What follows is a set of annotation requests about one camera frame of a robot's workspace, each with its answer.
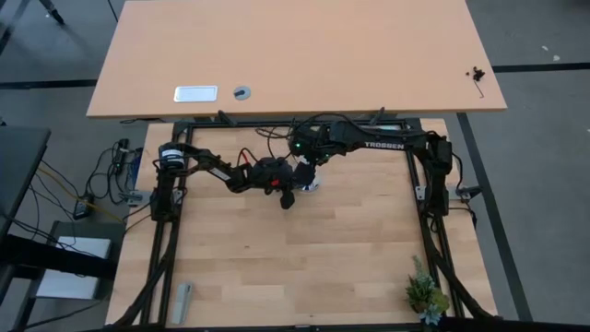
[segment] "light wood tabletop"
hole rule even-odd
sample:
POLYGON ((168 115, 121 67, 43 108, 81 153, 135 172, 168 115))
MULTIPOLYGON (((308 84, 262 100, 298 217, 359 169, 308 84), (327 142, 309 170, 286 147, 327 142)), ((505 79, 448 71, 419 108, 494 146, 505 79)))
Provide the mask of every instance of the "light wood tabletop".
POLYGON ((465 0, 128 1, 91 117, 501 111, 465 0), (473 67, 486 75, 477 83, 473 67), (216 86, 211 102, 175 102, 216 86), (251 96, 233 92, 246 86, 251 96))
MULTIPOLYGON (((443 120, 422 125, 446 134, 443 120)), ((171 130, 172 124, 149 126, 138 190, 156 185, 151 162, 171 130)), ((199 128, 192 143, 226 161, 234 161, 242 147, 268 155, 266 140, 253 128, 199 128)), ((287 143, 272 140, 272 149, 286 154, 287 143)), ((233 194, 206 172, 187 178, 170 297, 172 310, 177 286, 194 283, 184 326, 418 322, 405 287, 414 273, 411 257, 424 261, 424 249, 405 154, 361 149, 332 158, 318 171, 319 189, 296 194, 289 210, 281 209, 279 194, 233 194)), ((456 181, 455 168, 448 183, 456 181)), ((147 214, 137 213, 129 224, 147 214)), ((444 223, 457 276, 495 313, 469 214, 452 210, 444 223)), ((125 235, 107 323, 123 314, 146 280, 155 226, 146 219, 125 235)), ((158 286, 152 317, 160 291, 158 286)))

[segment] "metal bracket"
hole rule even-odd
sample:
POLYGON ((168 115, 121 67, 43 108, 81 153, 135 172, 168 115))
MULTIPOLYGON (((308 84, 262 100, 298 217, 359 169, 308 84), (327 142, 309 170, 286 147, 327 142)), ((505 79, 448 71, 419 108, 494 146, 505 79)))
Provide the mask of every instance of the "metal bracket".
POLYGON ((299 325, 299 326, 295 326, 295 331, 297 332, 312 332, 312 331, 319 331, 320 329, 313 329, 313 326, 308 326, 308 325, 299 325))
MULTIPOLYGON (((415 188, 415 190, 416 198, 419 201, 423 201, 426 196, 426 186, 419 185, 415 188)), ((466 202, 468 202, 471 198, 481 193, 481 189, 479 188, 479 186, 459 188, 459 190, 457 191, 455 186, 447 185, 446 190, 449 192, 449 200, 458 200, 466 202)))
POLYGON ((119 194, 119 196, 127 201, 127 206, 137 208, 149 203, 151 192, 134 190, 127 194, 119 194))
MULTIPOLYGON (((174 189, 172 192, 174 195, 174 202, 175 204, 181 204, 183 199, 183 191, 174 189)), ((119 194, 121 198, 127 201, 127 206, 130 208, 137 208, 143 207, 147 203, 149 203, 151 198, 151 192, 149 191, 131 191, 128 194, 119 194)))

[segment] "small black object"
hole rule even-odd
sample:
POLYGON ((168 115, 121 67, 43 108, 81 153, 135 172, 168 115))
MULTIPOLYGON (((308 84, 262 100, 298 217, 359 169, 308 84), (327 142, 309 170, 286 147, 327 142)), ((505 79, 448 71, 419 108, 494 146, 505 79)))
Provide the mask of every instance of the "small black object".
POLYGON ((223 121, 224 123, 226 123, 227 125, 230 125, 231 127, 234 127, 236 125, 238 125, 235 121, 233 121, 225 112, 223 112, 222 110, 218 111, 218 117, 219 120, 223 121))
POLYGON ((478 68, 477 68, 477 67, 475 67, 475 66, 473 67, 473 72, 474 72, 474 74, 473 74, 473 79, 474 79, 476 82, 479 82, 479 81, 481 80, 481 78, 482 78, 484 75, 486 75, 486 73, 485 73, 483 70, 481 70, 481 69, 478 69, 478 68))
POLYGON ((384 107, 380 108, 379 112, 377 112, 377 114, 375 114, 375 116, 373 116, 373 118, 369 121, 369 125, 377 125, 377 122, 379 121, 379 119, 381 119, 384 112, 385 112, 385 108, 384 107))
POLYGON ((463 194, 469 194, 469 196, 471 198, 481 194, 481 186, 479 185, 474 185, 474 186, 470 186, 470 187, 463 187, 463 188, 459 188, 457 189, 456 193, 459 196, 462 196, 463 194))
POLYGON ((116 175, 121 174, 123 171, 123 161, 125 160, 126 152, 121 151, 122 148, 129 147, 129 139, 121 138, 117 143, 117 150, 115 152, 114 158, 112 159, 112 163, 114 164, 114 173, 116 175))
MULTIPOLYGON (((80 199, 86 203, 94 203, 94 195, 93 194, 84 194, 80 197, 80 199)), ((92 209, 84 203, 80 201, 76 201, 76 205, 74 206, 74 213, 72 214, 72 218, 74 220, 82 219, 90 215, 92 213, 92 209)))

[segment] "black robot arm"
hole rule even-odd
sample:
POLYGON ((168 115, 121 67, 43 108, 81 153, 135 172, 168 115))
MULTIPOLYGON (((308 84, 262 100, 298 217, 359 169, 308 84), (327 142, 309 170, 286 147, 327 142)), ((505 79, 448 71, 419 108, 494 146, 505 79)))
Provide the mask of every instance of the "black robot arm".
POLYGON ((219 178, 232 193, 260 188, 267 195, 273 191, 282 192, 280 203, 283 208, 290 208, 295 201, 291 192, 296 185, 293 170, 284 158, 262 158, 256 160, 254 166, 246 162, 233 167, 206 148, 166 143, 159 147, 159 158, 154 160, 154 165, 156 162, 159 162, 158 185, 150 199, 153 220, 172 221, 178 218, 178 198, 173 194, 176 179, 199 171, 209 172, 219 178), (190 165, 190 160, 195 160, 196 164, 185 167, 185 164, 190 165))
POLYGON ((300 125, 290 133, 289 149, 314 167, 336 154, 346 156, 358 148, 410 151, 418 158, 427 178, 423 211, 434 216, 448 214, 446 175, 453 167, 451 142, 445 136, 418 129, 363 127, 351 121, 334 121, 317 127, 300 125))

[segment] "succulent plant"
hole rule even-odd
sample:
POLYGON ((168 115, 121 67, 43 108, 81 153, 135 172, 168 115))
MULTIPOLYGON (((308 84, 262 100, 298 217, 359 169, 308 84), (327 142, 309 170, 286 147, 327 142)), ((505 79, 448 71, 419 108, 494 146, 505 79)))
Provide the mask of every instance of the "succulent plant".
POLYGON ((414 259, 416 276, 408 276, 407 302, 426 325, 438 325, 441 314, 449 308, 449 298, 436 288, 434 280, 424 270, 419 258, 417 256, 412 258, 414 259))
POLYGON ((436 304, 431 304, 426 310, 419 314, 419 319, 424 320, 426 325, 438 325, 441 320, 441 311, 436 304))

